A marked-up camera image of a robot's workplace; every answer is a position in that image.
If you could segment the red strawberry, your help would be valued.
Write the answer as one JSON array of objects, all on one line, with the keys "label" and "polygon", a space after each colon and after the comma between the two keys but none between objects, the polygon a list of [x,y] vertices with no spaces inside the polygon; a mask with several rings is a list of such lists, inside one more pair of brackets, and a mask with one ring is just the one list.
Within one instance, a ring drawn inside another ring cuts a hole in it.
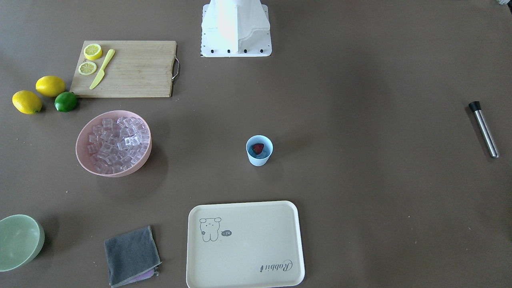
[{"label": "red strawberry", "polygon": [[256,143],[251,146],[251,151],[254,153],[254,155],[260,155],[263,153],[264,150],[264,144],[263,143]]}]

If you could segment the metal muddler with black tip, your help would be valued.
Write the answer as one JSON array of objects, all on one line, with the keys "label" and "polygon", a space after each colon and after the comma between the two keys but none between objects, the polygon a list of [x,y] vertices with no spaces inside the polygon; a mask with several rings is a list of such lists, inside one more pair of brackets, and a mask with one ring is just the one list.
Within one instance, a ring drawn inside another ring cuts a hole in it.
[{"label": "metal muddler with black tip", "polygon": [[474,114],[476,118],[476,122],[479,126],[479,129],[481,131],[483,140],[486,144],[486,147],[488,148],[488,153],[490,157],[492,158],[498,158],[500,153],[497,149],[496,143],[494,141],[494,137],[492,136],[492,133],[490,131],[490,128],[488,126],[488,123],[485,119],[484,113],[481,108],[481,104],[479,101],[473,101],[468,104],[468,107]]}]

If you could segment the light blue plastic cup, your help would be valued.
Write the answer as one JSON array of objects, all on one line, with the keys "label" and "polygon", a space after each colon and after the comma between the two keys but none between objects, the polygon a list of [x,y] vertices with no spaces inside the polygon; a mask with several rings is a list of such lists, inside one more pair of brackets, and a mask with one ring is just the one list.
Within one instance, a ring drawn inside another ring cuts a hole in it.
[{"label": "light blue plastic cup", "polygon": [[[256,143],[263,143],[264,150],[260,155],[254,155],[251,151],[251,146]],[[272,141],[263,135],[255,135],[248,139],[246,143],[246,153],[248,155],[249,162],[254,166],[263,166],[274,151],[274,144]]]}]

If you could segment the pink ice bowl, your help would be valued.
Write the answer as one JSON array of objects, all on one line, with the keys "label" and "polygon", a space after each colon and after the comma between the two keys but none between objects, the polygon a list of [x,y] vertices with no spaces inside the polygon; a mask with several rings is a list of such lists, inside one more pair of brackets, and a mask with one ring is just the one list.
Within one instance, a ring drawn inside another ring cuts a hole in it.
[{"label": "pink ice bowl", "polygon": [[152,150],[148,123],[126,110],[113,110],[89,121],[76,141],[76,157],[87,171],[105,177],[139,170]]}]

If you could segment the cream rabbit tray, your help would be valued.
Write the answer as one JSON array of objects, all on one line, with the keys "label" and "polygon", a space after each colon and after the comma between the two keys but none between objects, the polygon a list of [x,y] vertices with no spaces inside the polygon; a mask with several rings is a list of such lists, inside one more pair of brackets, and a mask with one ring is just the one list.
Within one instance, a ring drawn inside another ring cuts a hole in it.
[{"label": "cream rabbit tray", "polygon": [[209,204],[188,216],[189,288],[272,288],[305,278],[299,215],[291,201]]}]

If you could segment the wooden cutting board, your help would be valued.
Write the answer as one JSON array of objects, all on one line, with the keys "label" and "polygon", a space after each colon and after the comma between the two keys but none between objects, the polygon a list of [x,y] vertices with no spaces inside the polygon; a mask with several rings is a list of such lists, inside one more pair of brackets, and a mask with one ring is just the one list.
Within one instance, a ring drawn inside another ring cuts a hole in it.
[{"label": "wooden cutting board", "polygon": [[69,90],[82,98],[171,97],[179,67],[176,41],[86,40],[99,44],[102,57],[93,62],[100,68],[110,49],[115,51],[105,68],[105,76],[90,89],[97,72],[81,75],[78,69]]}]

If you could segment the grey folded cloth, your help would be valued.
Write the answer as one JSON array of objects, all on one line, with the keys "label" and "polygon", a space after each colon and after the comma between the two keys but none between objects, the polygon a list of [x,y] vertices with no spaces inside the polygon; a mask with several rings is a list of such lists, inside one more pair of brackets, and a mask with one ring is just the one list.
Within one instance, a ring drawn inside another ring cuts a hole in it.
[{"label": "grey folded cloth", "polygon": [[158,276],[162,263],[151,226],[111,237],[104,241],[108,282],[112,288]]}]

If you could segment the yellow plastic knife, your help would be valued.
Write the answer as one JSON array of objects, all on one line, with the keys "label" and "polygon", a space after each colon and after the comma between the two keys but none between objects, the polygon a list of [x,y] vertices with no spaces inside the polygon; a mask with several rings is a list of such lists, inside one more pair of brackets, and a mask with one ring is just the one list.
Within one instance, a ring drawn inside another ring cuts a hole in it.
[{"label": "yellow plastic knife", "polygon": [[100,82],[102,81],[102,79],[104,78],[106,66],[109,64],[110,60],[113,58],[115,52],[116,52],[115,49],[108,50],[108,53],[105,56],[104,62],[102,63],[100,69],[97,72],[97,75],[95,76],[95,79],[93,80],[93,82],[91,83],[91,85],[89,87],[90,90],[97,87],[100,84]]}]

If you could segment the lemon half slice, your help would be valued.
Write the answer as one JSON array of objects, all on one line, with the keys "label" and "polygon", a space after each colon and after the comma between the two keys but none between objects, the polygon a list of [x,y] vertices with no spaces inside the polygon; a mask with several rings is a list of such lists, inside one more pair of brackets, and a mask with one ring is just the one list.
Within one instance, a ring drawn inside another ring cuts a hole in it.
[{"label": "lemon half slice", "polygon": [[78,73],[83,76],[90,76],[94,74],[96,70],[97,64],[90,61],[81,63],[77,68]]},{"label": "lemon half slice", "polygon": [[88,44],[84,47],[83,54],[88,60],[98,60],[103,55],[102,47],[97,43]]}]

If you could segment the green lime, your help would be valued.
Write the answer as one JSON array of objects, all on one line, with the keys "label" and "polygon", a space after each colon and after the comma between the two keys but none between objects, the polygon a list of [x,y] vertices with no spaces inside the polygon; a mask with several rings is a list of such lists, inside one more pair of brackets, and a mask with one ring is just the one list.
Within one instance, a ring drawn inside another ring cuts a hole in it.
[{"label": "green lime", "polygon": [[54,100],[55,109],[59,112],[70,112],[78,105],[78,98],[73,92],[62,92]]}]

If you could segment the yellow lemon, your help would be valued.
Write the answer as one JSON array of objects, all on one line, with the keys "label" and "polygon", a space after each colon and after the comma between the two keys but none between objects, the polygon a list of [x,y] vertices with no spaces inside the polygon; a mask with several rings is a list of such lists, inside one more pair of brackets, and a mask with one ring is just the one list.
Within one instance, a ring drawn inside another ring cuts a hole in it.
[{"label": "yellow lemon", "polygon": [[66,91],[66,83],[58,76],[43,76],[37,80],[36,91],[45,97],[57,97]]},{"label": "yellow lemon", "polygon": [[37,114],[42,109],[40,98],[28,90],[20,90],[12,96],[12,103],[18,111],[24,114]]}]

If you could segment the green bowl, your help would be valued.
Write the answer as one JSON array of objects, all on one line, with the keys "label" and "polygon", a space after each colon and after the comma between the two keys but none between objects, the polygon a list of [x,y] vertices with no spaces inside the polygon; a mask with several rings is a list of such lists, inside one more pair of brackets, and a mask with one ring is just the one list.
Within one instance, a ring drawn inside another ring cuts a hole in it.
[{"label": "green bowl", "polygon": [[0,271],[7,272],[31,262],[42,250],[45,233],[34,218],[17,214],[0,221]]}]

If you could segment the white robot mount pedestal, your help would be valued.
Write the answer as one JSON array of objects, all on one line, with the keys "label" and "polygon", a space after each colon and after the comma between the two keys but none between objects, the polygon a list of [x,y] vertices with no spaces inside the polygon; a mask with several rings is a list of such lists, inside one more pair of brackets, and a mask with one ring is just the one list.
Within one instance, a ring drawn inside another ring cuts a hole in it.
[{"label": "white robot mount pedestal", "polygon": [[202,8],[202,57],[272,54],[268,6],[259,0],[211,0]]}]

